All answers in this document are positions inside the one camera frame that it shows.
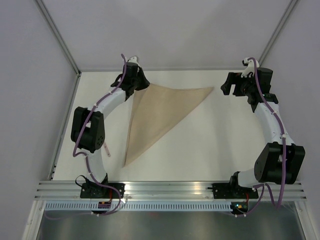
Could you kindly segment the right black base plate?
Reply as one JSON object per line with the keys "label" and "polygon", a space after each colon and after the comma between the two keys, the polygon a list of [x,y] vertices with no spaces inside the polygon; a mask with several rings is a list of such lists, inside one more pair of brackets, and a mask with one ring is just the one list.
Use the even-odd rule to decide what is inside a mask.
{"label": "right black base plate", "polygon": [[212,190],[216,200],[245,200],[247,198],[255,200],[259,198],[257,191],[248,187],[233,186],[230,183],[213,183],[208,189]]}

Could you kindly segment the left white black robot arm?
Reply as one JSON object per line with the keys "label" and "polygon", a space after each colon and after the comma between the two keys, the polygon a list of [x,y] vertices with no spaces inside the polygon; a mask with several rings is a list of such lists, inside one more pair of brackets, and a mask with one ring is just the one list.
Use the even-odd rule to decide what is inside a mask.
{"label": "left white black robot arm", "polygon": [[138,57],[125,61],[122,73],[110,85],[108,92],[91,107],[77,107],[74,110],[71,141],[75,143],[72,156],[83,156],[91,191],[98,198],[109,193],[107,172],[103,166],[102,150],[105,143],[105,119],[119,105],[127,101],[135,91],[148,88],[150,82],[145,77]]}

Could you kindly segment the aluminium frame post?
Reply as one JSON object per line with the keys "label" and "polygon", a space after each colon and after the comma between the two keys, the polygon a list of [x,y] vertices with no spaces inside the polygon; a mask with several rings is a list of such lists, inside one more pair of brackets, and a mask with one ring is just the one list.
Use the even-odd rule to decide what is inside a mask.
{"label": "aluminium frame post", "polygon": [[288,23],[290,17],[294,13],[295,9],[297,8],[300,0],[290,0],[286,9],[284,10],[279,22],[277,23],[274,31],[272,32],[266,46],[264,47],[258,62],[263,65],[266,61],[268,55],[270,54],[272,48],[274,47],[276,41],[280,37],[282,31],[285,29],[286,24]]}
{"label": "aluminium frame post", "polygon": [[43,0],[34,0],[35,5],[39,9],[42,17],[44,18],[47,26],[49,27],[50,31],[52,32],[55,40],[57,41],[59,47],[61,48],[66,60],[70,64],[71,68],[75,72],[77,76],[81,74],[81,71],[79,67],[76,64],[76,61],[74,60],[66,42],[64,41],[53,17],[51,16],[45,2]]}

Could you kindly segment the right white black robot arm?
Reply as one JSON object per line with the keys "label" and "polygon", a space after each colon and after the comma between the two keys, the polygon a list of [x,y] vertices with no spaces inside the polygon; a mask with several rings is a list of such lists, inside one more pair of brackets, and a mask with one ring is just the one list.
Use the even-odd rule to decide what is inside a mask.
{"label": "right white black robot arm", "polygon": [[304,147],[296,145],[289,136],[280,116],[278,98],[270,92],[273,71],[259,67],[257,76],[241,75],[229,72],[221,90],[224,95],[248,98],[252,112],[260,121],[266,145],[252,169],[234,174],[237,180],[229,183],[228,192],[235,198],[241,197],[247,187],[260,183],[294,184],[306,154]]}

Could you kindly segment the aluminium mounting rail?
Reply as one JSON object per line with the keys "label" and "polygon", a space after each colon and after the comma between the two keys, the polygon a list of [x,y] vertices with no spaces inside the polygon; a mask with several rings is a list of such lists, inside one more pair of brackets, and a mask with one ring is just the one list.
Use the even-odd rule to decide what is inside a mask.
{"label": "aluminium mounting rail", "polygon": [[[124,185],[123,197],[129,201],[235,201],[246,200],[247,194],[220,193],[220,189],[213,187],[214,183],[224,181],[120,181]],[[275,202],[280,193],[280,185],[269,183]],[[250,201],[258,200],[262,193],[262,187],[252,191]],[[72,201],[85,199],[80,198],[81,187],[74,181],[40,181],[34,193],[34,200],[48,201]],[[286,185],[282,200],[285,202],[306,201],[307,196],[300,182]]]}

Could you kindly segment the left aluminium frame post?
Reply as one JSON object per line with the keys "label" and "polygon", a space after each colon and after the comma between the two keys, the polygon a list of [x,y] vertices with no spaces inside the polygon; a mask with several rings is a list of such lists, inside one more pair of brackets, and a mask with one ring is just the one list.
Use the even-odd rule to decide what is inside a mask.
{"label": "left aluminium frame post", "polygon": [[79,67],[76,64],[76,61],[74,60],[66,42],[64,41],[53,17],[51,16],[45,2],[43,0],[34,0],[35,5],[39,9],[42,17],[44,18],[47,26],[49,27],[50,31],[52,32],[55,40],[57,41],[59,47],[61,48],[66,60],[70,64],[71,68],[75,72],[77,76],[81,74],[81,71]]}

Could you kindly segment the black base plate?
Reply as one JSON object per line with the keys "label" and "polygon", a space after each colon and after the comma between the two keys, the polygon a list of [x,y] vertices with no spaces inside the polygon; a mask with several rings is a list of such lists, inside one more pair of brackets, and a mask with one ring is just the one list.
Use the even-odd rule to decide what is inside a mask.
{"label": "black base plate", "polygon": [[216,200],[245,200],[247,198],[255,200],[259,198],[257,191],[248,187],[233,186],[230,183],[213,183],[208,189],[212,190]]}
{"label": "black base plate", "polygon": [[124,183],[109,183],[108,187],[102,187],[94,182],[83,183],[81,186],[81,199],[122,199],[125,193]]}

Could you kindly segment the beige cloth napkin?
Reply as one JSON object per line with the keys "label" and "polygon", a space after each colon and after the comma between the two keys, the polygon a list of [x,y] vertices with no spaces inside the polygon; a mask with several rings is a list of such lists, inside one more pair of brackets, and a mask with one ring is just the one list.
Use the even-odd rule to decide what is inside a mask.
{"label": "beige cloth napkin", "polygon": [[197,108],[213,87],[176,89],[151,84],[134,93],[124,166],[131,164]]}

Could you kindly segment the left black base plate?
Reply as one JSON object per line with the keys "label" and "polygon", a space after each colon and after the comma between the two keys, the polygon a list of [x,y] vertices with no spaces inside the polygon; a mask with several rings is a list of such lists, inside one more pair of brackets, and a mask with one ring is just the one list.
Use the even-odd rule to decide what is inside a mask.
{"label": "left black base plate", "polygon": [[94,182],[83,183],[81,186],[81,199],[122,199],[125,193],[124,183],[109,183],[108,187],[102,187]]}

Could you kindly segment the right aluminium frame post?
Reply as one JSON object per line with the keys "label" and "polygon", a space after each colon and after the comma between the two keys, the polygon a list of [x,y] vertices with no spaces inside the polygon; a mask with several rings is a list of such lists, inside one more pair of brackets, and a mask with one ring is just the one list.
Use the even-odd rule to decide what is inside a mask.
{"label": "right aluminium frame post", "polygon": [[290,17],[294,13],[295,9],[297,8],[300,0],[290,0],[286,9],[284,10],[279,22],[277,23],[274,31],[272,32],[266,46],[264,47],[258,62],[263,65],[266,61],[268,55],[270,54],[272,48],[274,47],[276,41],[280,37],[282,31],[285,29],[286,24],[288,23]]}

